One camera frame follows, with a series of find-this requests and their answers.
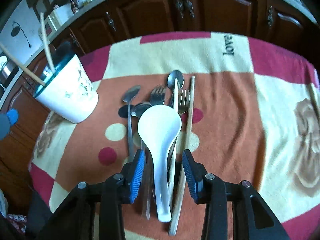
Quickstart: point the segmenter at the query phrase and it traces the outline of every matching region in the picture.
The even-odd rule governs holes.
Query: cabinet handle
[[[273,25],[273,7],[272,7],[272,5],[270,5],[270,7],[268,9],[267,21],[268,21],[269,28],[271,28],[271,26]]]
[[[24,85],[25,89],[27,89],[27,90],[31,89],[30,85],[26,81],[23,81],[23,85]]]
[[[183,19],[183,2],[182,0],[174,0],[176,3],[176,8],[180,13],[181,19]]]
[[[29,77],[26,77],[26,80],[29,82],[29,84],[32,86],[33,85],[33,80]]]
[[[76,38],[72,35],[72,33],[70,33],[70,37],[72,39],[73,44],[75,44],[77,47],[80,47],[78,41],[76,40]]]
[[[195,14],[193,12],[192,2],[190,2],[190,0],[183,0],[183,2],[184,2],[184,6],[189,10],[191,18],[194,18]]]
[[[106,12],[106,16],[108,18],[108,25],[116,32],[117,29],[115,27],[115,23],[114,23],[113,19],[111,19],[111,17],[110,17],[108,12]]]

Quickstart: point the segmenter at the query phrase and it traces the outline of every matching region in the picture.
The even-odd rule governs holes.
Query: wall
[[[24,30],[24,33],[28,37],[31,48],[29,48],[27,39],[21,30],[17,36],[11,36],[13,21],[16,21],[20,24],[21,28]],[[2,29],[0,33],[0,41],[4,44],[4,46],[7,47],[13,56],[15,56],[22,63],[25,63],[42,45],[42,41],[38,35],[39,28],[40,23],[35,12],[33,11],[33,8],[28,8],[26,0],[22,0]]]

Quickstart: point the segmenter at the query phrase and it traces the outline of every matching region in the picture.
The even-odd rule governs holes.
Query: chopstick
[[[49,68],[51,69],[51,72],[53,74],[53,73],[55,73],[56,70],[54,68],[54,64],[53,64],[51,53],[50,53],[49,46],[48,46],[47,35],[45,33],[44,14],[43,13],[40,13],[40,22],[41,22],[41,33],[42,33],[42,40],[43,40],[43,45],[44,45],[44,52],[45,52],[45,56],[47,57]]]
[[[176,112],[178,112],[178,80],[177,79],[175,79],[174,81],[173,109]],[[170,210],[172,210],[174,172],[176,169],[176,152],[177,152],[177,143],[176,141],[174,141],[173,143],[174,143],[174,147],[173,147],[172,157],[170,160],[169,185],[168,185]]]
[[[190,144],[194,96],[195,96],[195,76],[192,76],[191,86],[190,86],[190,103],[189,103],[189,109],[188,109],[186,140],[185,140],[185,147],[184,147],[185,149],[188,149]],[[179,177],[179,183],[178,183],[178,192],[177,192],[176,201],[174,203],[172,219],[169,227],[170,236],[175,236],[177,233],[185,185],[186,185],[186,175],[184,173],[183,166],[181,165],[180,177]]]
[[[25,67],[17,58],[15,58],[1,42],[0,42],[0,48],[8,56],[8,58],[10,58],[17,66],[19,66],[19,68],[21,68],[25,73],[27,73],[33,80],[38,82],[40,85],[45,86],[45,83],[38,76],[36,76],[30,69]]]

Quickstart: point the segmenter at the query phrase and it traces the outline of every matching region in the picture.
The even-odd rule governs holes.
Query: table
[[[123,93],[153,87],[179,69],[196,76],[191,152],[224,181],[249,180],[291,239],[307,239],[320,218],[319,82],[303,57],[275,45],[228,33],[162,33],[98,49],[81,62],[99,95],[93,113],[72,124],[50,113],[29,170],[35,190],[54,212],[80,181],[104,181],[128,157]],[[178,138],[181,157],[186,118]],[[134,143],[140,146],[137,120]],[[127,239],[172,239],[153,207],[150,221],[138,204],[123,205]],[[199,239],[204,205],[185,189],[176,239]],[[229,237],[232,237],[231,205]]]

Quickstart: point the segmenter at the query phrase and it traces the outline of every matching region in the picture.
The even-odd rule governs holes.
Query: blue gripper pad
[[[186,174],[190,195],[197,203],[199,195],[204,190],[202,174],[195,163],[190,150],[184,150],[182,153],[182,165]]]
[[[130,181],[130,203],[132,204],[138,196],[139,187],[142,179],[144,168],[145,154],[142,150],[137,150],[136,155],[132,161],[132,165],[135,166],[135,170]]]

